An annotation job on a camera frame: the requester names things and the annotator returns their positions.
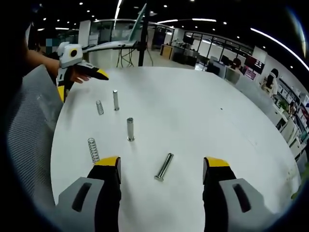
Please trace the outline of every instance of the white table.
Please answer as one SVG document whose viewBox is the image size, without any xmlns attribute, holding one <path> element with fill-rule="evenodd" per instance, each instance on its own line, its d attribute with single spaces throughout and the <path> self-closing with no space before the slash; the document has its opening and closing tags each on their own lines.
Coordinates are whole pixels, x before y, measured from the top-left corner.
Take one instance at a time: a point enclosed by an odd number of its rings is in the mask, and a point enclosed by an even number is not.
<svg viewBox="0 0 309 232">
<path fill-rule="evenodd" d="M 65 188 L 91 170 L 90 137 L 100 158 L 121 157 L 120 231 L 203 231 L 205 156 L 228 161 L 236 177 L 263 194 L 272 212 L 283 210 L 297 191 L 300 177 L 289 146 L 267 116 L 223 79 L 161 67 L 107 73 L 109 81 L 75 84 L 62 108 L 51 156 L 56 203 Z M 101 116 L 96 100 L 104 107 Z M 134 118 L 133 142 L 126 139 L 128 117 Z M 169 152 L 175 156 L 164 182 L 158 182 L 154 175 Z"/>
</svg>

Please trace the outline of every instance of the person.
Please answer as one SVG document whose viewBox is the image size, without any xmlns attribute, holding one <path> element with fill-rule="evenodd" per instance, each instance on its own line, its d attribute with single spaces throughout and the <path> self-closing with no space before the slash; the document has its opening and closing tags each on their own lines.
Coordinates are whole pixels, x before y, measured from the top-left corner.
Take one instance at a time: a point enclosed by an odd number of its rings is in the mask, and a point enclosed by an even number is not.
<svg viewBox="0 0 309 232">
<path fill-rule="evenodd" d="M 295 108 L 295 103 L 294 101 L 292 101 L 289 105 L 289 110 L 288 110 L 288 113 L 290 116 L 293 116 L 296 112 L 296 108 Z"/>
<path fill-rule="evenodd" d="M 3 71 L 6 71 L 9 75 L 9 78 L 6 78 L 5 81 L 8 84 L 7 86 L 10 87 L 11 91 L 9 92 L 12 95 L 14 95 L 21 86 L 22 78 L 37 66 L 41 64 L 45 65 L 51 78 L 54 80 L 57 77 L 60 67 L 59 60 L 48 58 L 28 48 L 26 30 L 35 20 L 33 6 L 28 1 L 23 1 L 14 12 L 14 15 L 16 17 L 22 15 L 23 20 L 18 20 L 17 23 L 10 23 L 11 20 L 8 20 L 8 22 L 3 25 L 3 31 L 5 31 L 8 36 L 4 39 L 5 46 L 3 46 L 4 48 L 2 50 L 2 52 L 6 54 Z M 88 81 L 89 78 L 73 70 L 70 80 L 82 83 L 83 81 Z"/>
<path fill-rule="evenodd" d="M 277 78 L 279 71 L 277 69 L 271 70 L 268 77 L 265 77 L 261 84 L 261 89 L 265 91 L 270 97 L 278 94 L 278 82 Z"/>
<path fill-rule="evenodd" d="M 232 63 L 232 65 L 230 67 L 231 67 L 231 69 L 234 69 L 236 72 L 242 74 L 242 72 L 240 70 L 241 69 L 241 61 L 240 61 L 240 59 L 235 58 L 233 60 L 233 63 Z"/>
</svg>

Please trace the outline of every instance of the metal pin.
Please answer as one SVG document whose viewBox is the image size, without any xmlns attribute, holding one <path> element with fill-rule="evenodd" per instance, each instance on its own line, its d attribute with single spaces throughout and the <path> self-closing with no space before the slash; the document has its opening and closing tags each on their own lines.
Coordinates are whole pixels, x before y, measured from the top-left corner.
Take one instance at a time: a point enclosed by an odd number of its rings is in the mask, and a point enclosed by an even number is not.
<svg viewBox="0 0 309 232">
<path fill-rule="evenodd" d="M 172 153 L 169 153 L 169 154 L 168 154 L 168 156 L 167 156 L 165 162 L 163 163 L 163 165 L 162 165 L 162 167 L 161 167 L 159 173 L 158 173 L 157 175 L 154 176 L 154 178 L 155 178 L 156 180 L 158 180 L 158 181 L 163 181 L 163 180 L 164 180 L 163 177 L 164 177 L 164 175 L 165 175 L 165 172 L 166 172 L 166 170 L 167 170 L 167 168 L 168 168 L 168 166 L 169 166 L 169 164 L 170 164 L 170 162 L 171 162 L 173 156 L 174 156 L 174 154 L 172 154 Z"/>
<path fill-rule="evenodd" d="M 126 125 L 127 125 L 127 139 L 132 142 L 134 138 L 134 128 L 133 128 L 133 118 L 129 117 L 126 120 Z"/>
<path fill-rule="evenodd" d="M 97 101 L 97 109 L 98 109 L 98 114 L 99 115 L 102 115 L 102 114 L 104 114 L 104 110 L 103 110 L 103 106 L 102 106 L 102 103 L 101 103 L 101 101 Z"/>
<path fill-rule="evenodd" d="M 118 111 L 119 110 L 119 103 L 118 103 L 118 91 L 114 90 L 112 92 L 113 97 L 114 97 L 114 110 Z"/>
</svg>

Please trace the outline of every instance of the ceiling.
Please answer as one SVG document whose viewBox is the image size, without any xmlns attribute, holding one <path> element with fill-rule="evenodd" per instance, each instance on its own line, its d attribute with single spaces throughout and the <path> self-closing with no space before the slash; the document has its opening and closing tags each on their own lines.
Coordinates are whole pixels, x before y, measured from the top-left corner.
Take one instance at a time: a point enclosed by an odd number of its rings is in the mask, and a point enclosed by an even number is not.
<svg viewBox="0 0 309 232">
<path fill-rule="evenodd" d="M 185 20 L 166 25 L 186 30 L 202 31 L 221 35 L 243 44 L 263 48 L 276 60 L 288 68 L 309 89 L 309 72 L 291 53 L 277 43 L 255 33 L 250 28 L 260 30 L 293 50 L 309 65 L 309 49 L 304 57 L 302 44 L 295 32 L 287 9 L 292 9 L 303 26 L 309 40 L 308 10 L 302 0 L 148 0 L 150 10 L 156 13 L 149 21 L 159 22 L 171 19 L 207 18 L 217 22 Z M 136 19 L 146 0 L 122 0 L 118 18 Z M 111 19 L 115 17 L 118 0 L 74 1 L 53 0 L 42 3 L 35 23 L 38 27 L 78 28 L 86 19 Z"/>
</svg>

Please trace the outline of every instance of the spring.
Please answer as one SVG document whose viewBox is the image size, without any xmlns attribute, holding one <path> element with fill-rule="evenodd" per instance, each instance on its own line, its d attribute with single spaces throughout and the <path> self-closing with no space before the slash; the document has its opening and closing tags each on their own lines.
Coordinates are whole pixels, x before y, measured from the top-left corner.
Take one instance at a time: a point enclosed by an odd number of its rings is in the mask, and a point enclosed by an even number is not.
<svg viewBox="0 0 309 232">
<path fill-rule="evenodd" d="M 103 106 L 102 106 L 102 103 L 101 103 L 101 101 L 97 101 L 97 109 L 98 109 L 98 114 L 99 115 L 102 115 L 102 114 L 104 114 L 104 110 L 103 110 Z"/>
<path fill-rule="evenodd" d="M 92 162 L 93 163 L 98 162 L 100 160 L 100 157 L 98 155 L 98 149 L 97 149 L 96 141 L 94 138 L 88 139 L 88 146 L 89 146 Z"/>
</svg>

